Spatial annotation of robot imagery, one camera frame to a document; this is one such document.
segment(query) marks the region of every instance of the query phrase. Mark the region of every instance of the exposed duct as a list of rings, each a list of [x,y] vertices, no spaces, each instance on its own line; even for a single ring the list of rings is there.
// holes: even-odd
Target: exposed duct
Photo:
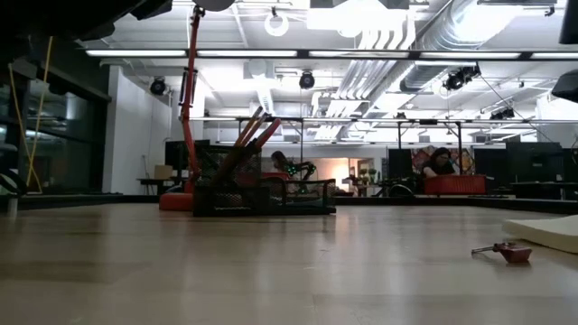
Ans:
[[[417,41],[415,47],[426,51],[476,50],[501,32],[522,10],[520,6],[486,6],[477,3],[477,0],[453,1]],[[405,71],[407,65],[398,64],[396,70]],[[399,88],[404,92],[418,92],[447,68],[414,66],[407,72]]]

